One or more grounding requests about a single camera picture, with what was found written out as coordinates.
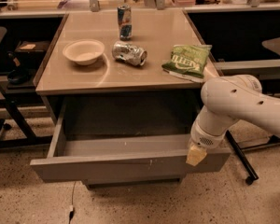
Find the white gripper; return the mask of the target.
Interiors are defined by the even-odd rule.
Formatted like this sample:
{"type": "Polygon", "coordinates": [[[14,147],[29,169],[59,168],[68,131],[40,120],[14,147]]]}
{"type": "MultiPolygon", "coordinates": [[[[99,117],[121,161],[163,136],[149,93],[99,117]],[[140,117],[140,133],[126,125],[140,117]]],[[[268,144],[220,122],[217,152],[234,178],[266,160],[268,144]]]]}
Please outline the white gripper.
{"type": "Polygon", "coordinates": [[[229,116],[218,115],[204,106],[191,126],[186,163],[198,165],[206,157],[206,149],[216,148],[224,139],[226,131],[237,121],[229,116]]]}

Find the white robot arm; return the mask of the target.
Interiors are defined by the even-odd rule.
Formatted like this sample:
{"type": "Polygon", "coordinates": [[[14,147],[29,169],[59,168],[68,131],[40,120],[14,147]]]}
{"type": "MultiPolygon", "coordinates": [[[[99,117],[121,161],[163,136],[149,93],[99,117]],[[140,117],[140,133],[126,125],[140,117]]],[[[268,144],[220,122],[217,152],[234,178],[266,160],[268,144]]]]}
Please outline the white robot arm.
{"type": "Polygon", "coordinates": [[[251,75],[213,77],[202,86],[203,108],[192,124],[186,163],[198,165],[242,119],[280,138],[280,98],[262,93],[251,75]]]}

